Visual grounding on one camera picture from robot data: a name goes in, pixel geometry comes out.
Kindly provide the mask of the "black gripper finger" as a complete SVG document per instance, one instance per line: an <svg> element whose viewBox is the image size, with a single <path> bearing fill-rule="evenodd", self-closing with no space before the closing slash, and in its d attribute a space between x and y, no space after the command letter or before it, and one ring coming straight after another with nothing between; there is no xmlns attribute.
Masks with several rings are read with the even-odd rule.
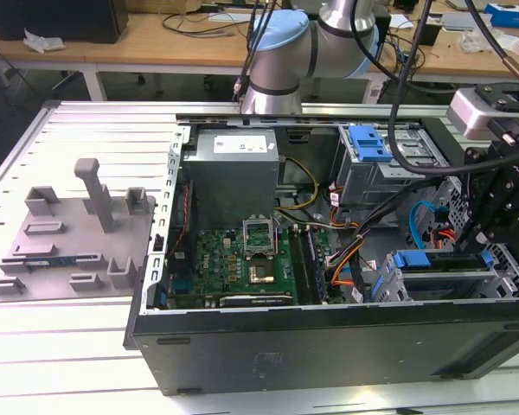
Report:
<svg viewBox="0 0 519 415"><path fill-rule="evenodd" d="M497 214L483 234L491 243L505 244L519 258L519 216L510 211Z"/></svg>
<svg viewBox="0 0 519 415"><path fill-rule="evenodd" d="M456 239L454 252L478 253L491 243L485 217L485 196L488 190L488 173L483 171L463 173L461 196L465 201L464 219L460 235Z"/></svg>

